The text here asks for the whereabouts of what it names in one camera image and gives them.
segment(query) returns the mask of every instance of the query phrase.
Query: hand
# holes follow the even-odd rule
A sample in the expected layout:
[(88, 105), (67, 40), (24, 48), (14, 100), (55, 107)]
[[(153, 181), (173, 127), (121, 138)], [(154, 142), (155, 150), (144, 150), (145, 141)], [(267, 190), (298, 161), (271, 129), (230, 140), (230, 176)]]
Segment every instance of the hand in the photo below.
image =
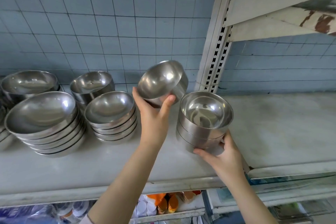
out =
[(194, 153), (200, 155), (212, 166), (225, 185), (228, 186), (229, 183), (234, 183), (237, 179), (245, 179), (242, 156), (229, 130), (225, 133), (224, 143), (221, 142), (220, 146), (224, 148), (224, 152), (218, 156), (213, 156), (201, 149), (195, 149)]
[(139, 96), (136, 87), (133, 87), (132, 94), (141, 114), (142, 131), (140, 144), (150, 144), (161, 147), (168, 132), (170, 107), (174, 103), (176, 97), (170, 95), (163, 102), (160, 111), (157, 111)]

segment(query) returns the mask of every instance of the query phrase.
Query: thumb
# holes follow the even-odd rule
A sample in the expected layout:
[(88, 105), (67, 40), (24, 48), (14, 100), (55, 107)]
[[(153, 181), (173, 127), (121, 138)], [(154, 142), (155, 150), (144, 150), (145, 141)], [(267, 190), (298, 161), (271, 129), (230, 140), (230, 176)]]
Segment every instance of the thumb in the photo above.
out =
[(207, 162), (210, 166), (212, 166), (212, 168), (214, 168), (217, 157), (201, 149), (194, 149), (194, 153), (199, 155), (201, 158), (204, 159), (205, 162)]
[(162, 104), (159, 114), (162, 118), (166, 118), (169, 115), (170, 107), (173, 105), (176, 97), (174, 95), (168, 96)]

